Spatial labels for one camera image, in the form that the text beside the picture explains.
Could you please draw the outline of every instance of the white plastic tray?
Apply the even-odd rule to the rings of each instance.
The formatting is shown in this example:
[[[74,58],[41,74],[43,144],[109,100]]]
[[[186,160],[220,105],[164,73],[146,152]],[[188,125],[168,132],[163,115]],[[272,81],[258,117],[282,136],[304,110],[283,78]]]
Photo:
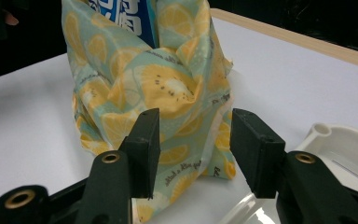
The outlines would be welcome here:
[[[295,149],[318,156],[339,182],[358,191],[358,130],[336,124],[314,124],[305,140]],[[246,196],[220,224],[281,223],[276,200]]]

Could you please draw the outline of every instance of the lemon print fabric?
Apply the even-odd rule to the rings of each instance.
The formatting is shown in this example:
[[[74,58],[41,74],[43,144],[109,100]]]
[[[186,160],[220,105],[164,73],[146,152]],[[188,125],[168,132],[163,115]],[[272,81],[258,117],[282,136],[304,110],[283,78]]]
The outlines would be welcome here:
[[[232,179],[232,95],[207,0],[158,0],[152,49],[85,1],[62,0],[74,78],[74,125],[83,148],[117,150],[138,116],[159,108],[160,157],[153,199],[133,203],[147,222],[180,200],[199,175]]]

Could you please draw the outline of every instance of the wrapped item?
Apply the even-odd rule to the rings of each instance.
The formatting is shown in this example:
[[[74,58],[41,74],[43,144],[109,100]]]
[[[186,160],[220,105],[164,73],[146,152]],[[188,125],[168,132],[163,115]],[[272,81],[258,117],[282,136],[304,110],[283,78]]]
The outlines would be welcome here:
[[[82,146],[96,155],[118,149],[138,115],[159,108],[154,198],[133,200],[134,220],[141,222],[174,203],[199,175],[235,175],[227,81],[232,64],[220,48],[209,4],[158,0],[156,15],[159,47],[152,49],[88,2],[62,0]]]

